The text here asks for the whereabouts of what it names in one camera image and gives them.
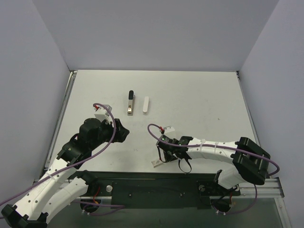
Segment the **staple box with red dot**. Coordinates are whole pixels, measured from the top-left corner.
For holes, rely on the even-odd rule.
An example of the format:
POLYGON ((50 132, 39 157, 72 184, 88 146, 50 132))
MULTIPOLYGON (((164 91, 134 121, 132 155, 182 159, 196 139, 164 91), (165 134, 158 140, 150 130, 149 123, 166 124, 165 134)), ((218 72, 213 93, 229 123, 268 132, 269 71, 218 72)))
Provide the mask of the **staple box with red dot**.
POLYGON ((160 159, 153 160, 151 163, 153 168, 159 167, 160 165, 163 164, 163 162, 160 159))

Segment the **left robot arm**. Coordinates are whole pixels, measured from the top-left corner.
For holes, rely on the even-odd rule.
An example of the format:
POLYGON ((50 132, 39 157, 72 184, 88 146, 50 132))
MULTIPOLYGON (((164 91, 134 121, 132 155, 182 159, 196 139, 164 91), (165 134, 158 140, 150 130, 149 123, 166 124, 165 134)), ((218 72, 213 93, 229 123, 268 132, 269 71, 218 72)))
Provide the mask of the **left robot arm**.
POLYGON ((119 119, 114 122, 89 118, 66 143, 37 186, 15 204, 7 204, 1 211, 11 228, 45 228, 51 219, 79 196, 97 192, 97 178, 89 171, 81 172, 64 188, 60 186, 73 175, 92 151, 103 143, 122 143, 129 130, 119 119))

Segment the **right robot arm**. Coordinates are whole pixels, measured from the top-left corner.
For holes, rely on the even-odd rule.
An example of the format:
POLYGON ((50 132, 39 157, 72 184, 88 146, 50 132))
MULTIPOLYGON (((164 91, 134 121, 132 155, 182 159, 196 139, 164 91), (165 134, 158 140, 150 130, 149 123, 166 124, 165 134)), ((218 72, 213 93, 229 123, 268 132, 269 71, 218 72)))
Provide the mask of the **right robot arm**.
POLYGON ((213 142, 190 136, 172 139, 163 134, 156 146, 163 150, 166 162, 171 158, 186 163, 193 159, 207 159, 230 164, 230 168, 217 171, 212 182, 213 191, 217 194, 223 194, 243 182, 264 185, 271 158, 246 137, 236 142, 213 142))

